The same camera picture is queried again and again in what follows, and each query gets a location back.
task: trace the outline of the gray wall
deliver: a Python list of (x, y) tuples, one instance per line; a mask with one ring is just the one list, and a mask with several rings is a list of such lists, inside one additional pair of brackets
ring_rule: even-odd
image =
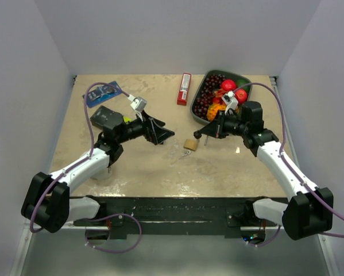
[(277, 75), (320, 0), (35, 0), (76, 74)]
[(0, 1), (0, 275), (8, 275), (32, 176), (49, 169), (71, 77), (32, 0)]
[[(344, 214), (344, 1), (322, 1), (279, 90), (302, 170), (333, 191)], [(336, 218), (332, 232), (344, 233), (344, 223)], [(330, 241), (344, 276), (344, 240)]]

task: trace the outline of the blue card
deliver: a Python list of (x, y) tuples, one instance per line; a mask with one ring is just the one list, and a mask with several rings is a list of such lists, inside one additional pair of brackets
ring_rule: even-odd
[(96, 89), (91, 90), (87, 94), (86, 104), (89, 108), (93, 108), (94, 106), (99, 105), (108, 99), (112, 99), (122, 93), (122, 89), (116, 81), (110, 82), (109, 84), (113, 85), (114, 88), (107, 85), (98, 86)]

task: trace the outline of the black knob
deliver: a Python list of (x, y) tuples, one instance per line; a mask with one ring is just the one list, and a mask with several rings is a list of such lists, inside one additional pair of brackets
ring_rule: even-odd
[(202, 137), (201, 132), (199, 132), (199, 131), (195, 131), (195, 132), (194, 132), (194, 138), (200, 139), (201, 137)]

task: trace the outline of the wooden tabletop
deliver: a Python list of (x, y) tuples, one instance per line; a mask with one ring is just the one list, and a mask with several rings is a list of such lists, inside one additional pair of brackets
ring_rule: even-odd
[[(248, 75), (252, 82), (270, 86), (268, 76)], [(190, 104), (203, 75), (193, 75), (188, 105), (176, 104), (181, 75), (78, 75), (68, 105), (67, 114), (56, 147), (52, 171), (78, 159), (90, 147), (83, 98), (86, 88), (94, 82), (117, 81), (122, 89), (148, 102), (145, 111), (166, 123), (175, 132), (164, 145), (155, 146), (144, 138), (123, 144), (124, 152), (112, 166), (110, 179), (89, 179), (73, 195), (128, 196), (128, 197), (255, 197), (285, 196), (271, 172), (243, 145), (240, 137), (225, 139), (204, 137), (196, 152), (183, 157), (186, 139), (193, 139), (193, 132), (202, 126), (193, 120)], [(250, 99), (261, 103), (265, 127), (280, 140), (281, 120), (277, 104), (271, 93), (254, 86)], [(102, 105), (135, 118), (129, 100), (119, 95)], [(91, 116), (98, 108), (89, 109)], [(100, 132), (93, 128), (95, 138)]]

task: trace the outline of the red apple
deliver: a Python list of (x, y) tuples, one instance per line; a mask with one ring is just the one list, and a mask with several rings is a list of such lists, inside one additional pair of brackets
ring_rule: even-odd
[(238, 89), (235, 92), (235, 98), (238, 100), (238, 104), (241, 105), (242, 103), (244, 103), (248, 99), (247, 92), (243, 89)]
[(233, 82), (231, 79), (226, 79), (222, 82), (221, 89), (224, 91), (232, 91), (237, 88), (237, 85), (235, 82)]

